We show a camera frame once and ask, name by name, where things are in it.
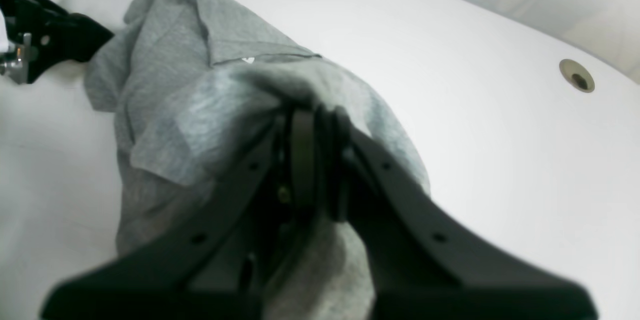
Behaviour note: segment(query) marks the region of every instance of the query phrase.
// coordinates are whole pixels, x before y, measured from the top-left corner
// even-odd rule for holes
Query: white table
[[[131,0],[64,0],[112,28]],[[640,313],[640,87],[589,55],[460,0],[236,0],[369,82],[429,171],[433,199],[490,242]],[[591,94],[558,63],[583,64]],[[112,116],[82,66],[0,87],[0,320],[114,256]]]

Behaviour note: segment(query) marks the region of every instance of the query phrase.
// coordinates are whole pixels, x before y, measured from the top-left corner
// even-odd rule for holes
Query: metal drain
[[[560,72],[567,82],[582,92],[593,92],[596,87],[589,71],[574,60],[560,61]]]

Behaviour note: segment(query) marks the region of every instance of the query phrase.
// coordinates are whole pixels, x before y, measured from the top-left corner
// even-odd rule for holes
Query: gray fabric
[[[194,215],[285,104],[345,107],[429,192],[418,153],[373,89],[233,0],[135,0],[125,22],[85,81],[94,109],[116,113],[119,255]],[[276,277],[269,319],[361,319],[374,295],[361,240],[325,218]]]

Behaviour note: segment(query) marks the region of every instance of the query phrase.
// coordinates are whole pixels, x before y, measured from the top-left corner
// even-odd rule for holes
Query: gray t-shirt
[[[94,109],[115,112],[120,256],[194,215],[290,103],[345,107],[429,194],[418,152],[371,87],[235,1],[134,0],[125,23],[85,81]],[[366,318],[374,290],[361,240],[325,218],[311,233],[267,293],[264,317]]]

